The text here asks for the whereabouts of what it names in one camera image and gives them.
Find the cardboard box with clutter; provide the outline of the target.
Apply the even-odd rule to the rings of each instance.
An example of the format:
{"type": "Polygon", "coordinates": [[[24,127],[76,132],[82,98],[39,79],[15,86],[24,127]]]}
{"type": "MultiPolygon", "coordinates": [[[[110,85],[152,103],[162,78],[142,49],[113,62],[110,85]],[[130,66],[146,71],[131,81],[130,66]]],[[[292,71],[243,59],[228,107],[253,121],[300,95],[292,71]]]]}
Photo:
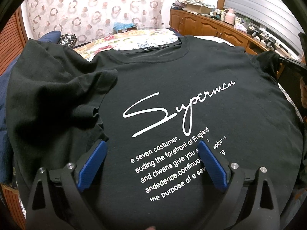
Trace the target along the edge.
{"type": "Polygon", "coordinates": [[[202,2],[197,2],[194,0],[175,0],[174,6],[181,8],[182,10],[192,12],[194,14],[207,14],[209,15],[215,10],[214,6],[204,4],[202,2]]]}

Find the black white patterned cloth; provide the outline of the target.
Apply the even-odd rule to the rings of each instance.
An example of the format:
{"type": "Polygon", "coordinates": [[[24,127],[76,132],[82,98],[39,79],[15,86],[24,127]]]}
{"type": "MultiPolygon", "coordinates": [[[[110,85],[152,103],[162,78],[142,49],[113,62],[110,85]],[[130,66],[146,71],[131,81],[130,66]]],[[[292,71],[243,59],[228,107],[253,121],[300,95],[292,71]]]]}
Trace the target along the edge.
{"type": "Polygon", "coordinates": [[[74,48],[77,43],[77,37],[75,34],[64,34],[61,35],[58,44],[74,48]]]}

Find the wooden sideboard cabinet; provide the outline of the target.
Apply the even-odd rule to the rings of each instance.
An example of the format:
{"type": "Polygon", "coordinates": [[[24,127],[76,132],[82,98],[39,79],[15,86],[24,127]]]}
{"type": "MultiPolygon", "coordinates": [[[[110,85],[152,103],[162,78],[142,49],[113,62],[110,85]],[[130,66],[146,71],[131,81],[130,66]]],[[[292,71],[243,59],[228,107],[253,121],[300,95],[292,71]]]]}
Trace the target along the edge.
{"type": "Polygon", "coordinates": [[[252,55],[269,51],[265,42],[258,38],[253,39],[250,35],[234,29],[225,22],[209,17],[195,15],[184,10],[170,10],[170,27],[177,30],[181,35],[215,36],[233,44],[245,48],[252,55]]]}

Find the pink thermos bottle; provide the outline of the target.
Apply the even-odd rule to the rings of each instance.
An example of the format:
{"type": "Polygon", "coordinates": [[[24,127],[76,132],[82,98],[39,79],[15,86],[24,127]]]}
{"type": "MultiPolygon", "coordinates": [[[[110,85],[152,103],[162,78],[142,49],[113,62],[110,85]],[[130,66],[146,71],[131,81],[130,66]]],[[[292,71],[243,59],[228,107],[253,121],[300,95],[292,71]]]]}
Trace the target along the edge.
{"type": "Polygon", "coordinates": [[[227,13],[225,15],[224,22],[234,25],[235,24],[236,15],[233,9],[229,8],[227,9],[227,13]]]}

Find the wooden louvered wardrobe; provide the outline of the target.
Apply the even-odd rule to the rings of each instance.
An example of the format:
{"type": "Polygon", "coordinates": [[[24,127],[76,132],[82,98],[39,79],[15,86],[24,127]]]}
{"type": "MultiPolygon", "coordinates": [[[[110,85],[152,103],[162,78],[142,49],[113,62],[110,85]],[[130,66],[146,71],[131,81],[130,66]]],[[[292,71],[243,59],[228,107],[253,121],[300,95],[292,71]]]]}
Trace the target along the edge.
{"type": "MultiPolygon", "coordinates": [[[[19,7],[1,31],[1,74],[4,74],[9,64],[22,52],[27,40],[19,7]]],[[[20,205],[18,190],[2,183],[1,200],[8,212],[8,216],[4,219],[10,220],[17,229],[25,229],[26,220],[20,205]]]]}

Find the navy blue folded cloth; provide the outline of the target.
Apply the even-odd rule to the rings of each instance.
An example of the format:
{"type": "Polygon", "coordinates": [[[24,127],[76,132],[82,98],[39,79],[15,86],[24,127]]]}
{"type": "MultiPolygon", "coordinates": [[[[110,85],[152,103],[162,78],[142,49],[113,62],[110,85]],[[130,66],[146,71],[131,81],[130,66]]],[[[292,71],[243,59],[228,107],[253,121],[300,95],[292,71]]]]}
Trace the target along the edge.
{"type": "Polygon", "coordinates": [[[65,71],[66,54],[58,45],[61,33],[49,32],[30,39],[23,52],[1,75],[1,183],[12,182],[13,167],[18,182],[30,187],[39,167],[48,163],[60,147],[58,140],[68,129],[57,120],[69,118],[64,102],[71,75],[65,71]]]}

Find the blue item on box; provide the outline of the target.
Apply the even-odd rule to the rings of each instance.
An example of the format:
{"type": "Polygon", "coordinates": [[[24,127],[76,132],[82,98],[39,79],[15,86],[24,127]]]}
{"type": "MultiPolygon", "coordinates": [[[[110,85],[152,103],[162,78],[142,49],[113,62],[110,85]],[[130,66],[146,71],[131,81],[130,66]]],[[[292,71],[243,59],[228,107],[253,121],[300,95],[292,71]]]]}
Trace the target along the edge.
{"type": "Polygon", "coordinates": [[[123,33],[123,32],[127,32],[130,30],[135,30],[137,29],[136,25],[133,23],[119,23],[116,22],[113,25],[113,31],[115,33],[123,33]]]}

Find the circle patterned curtain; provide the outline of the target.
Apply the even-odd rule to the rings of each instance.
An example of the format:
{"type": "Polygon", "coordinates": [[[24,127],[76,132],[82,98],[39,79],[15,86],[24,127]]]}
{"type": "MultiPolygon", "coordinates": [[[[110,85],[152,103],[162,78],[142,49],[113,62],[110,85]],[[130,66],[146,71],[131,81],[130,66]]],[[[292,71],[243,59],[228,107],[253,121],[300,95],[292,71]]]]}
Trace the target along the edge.
{"type": "Polygon", "coordinates": [[[51,31],[75,34],[77,44],[114,33],[116,23],[161,28],[164,0],[25,0],[21,5],[29,38],[51,31]]]}

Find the floral pink bed blanket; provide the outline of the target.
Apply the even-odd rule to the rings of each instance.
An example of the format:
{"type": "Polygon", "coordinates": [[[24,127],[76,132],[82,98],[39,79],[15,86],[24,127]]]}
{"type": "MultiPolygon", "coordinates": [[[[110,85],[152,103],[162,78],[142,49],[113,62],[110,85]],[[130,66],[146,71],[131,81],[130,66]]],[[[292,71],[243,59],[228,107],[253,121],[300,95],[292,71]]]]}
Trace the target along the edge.
{"type": "Polygon", "coordinates": [[[133,50],[176,42],[178,36],[169,29],[131,30],[97,39],[74,50],[84,59],[91,61],[101,51],[133,50]]]}

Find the black Superman t-shirt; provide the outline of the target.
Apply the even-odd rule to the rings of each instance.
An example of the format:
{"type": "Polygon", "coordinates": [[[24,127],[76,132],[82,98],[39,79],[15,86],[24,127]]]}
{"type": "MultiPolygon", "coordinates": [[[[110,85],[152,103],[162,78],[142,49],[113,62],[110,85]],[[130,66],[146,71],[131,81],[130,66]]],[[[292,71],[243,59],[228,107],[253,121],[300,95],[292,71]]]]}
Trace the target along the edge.
{"type": "Polygon", "coordinates": [[[77,229],[60,173],[97,140],[107,154],[81,195],[104,229],[205,229],[223,192],[200,141],[245,173],[226,229],[283,229],[294,217],[306,187],[306,129],[278,82],[279,54],[190,35],[91,61],[71,50],[60,148],[30,187],[16,167],[27,229],[77,229]]]}

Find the grey window blind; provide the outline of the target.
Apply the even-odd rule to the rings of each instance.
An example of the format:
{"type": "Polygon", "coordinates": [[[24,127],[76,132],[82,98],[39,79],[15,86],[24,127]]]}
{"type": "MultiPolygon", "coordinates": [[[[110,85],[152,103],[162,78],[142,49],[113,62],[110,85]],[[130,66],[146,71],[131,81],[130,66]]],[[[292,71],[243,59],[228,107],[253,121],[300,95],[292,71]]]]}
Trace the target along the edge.
{"type": "Polygon", "coordinates": [[[303,54],[298,36],[303,29],[281,0],[225,0],[224,6],[263,24],[303,54]]]}

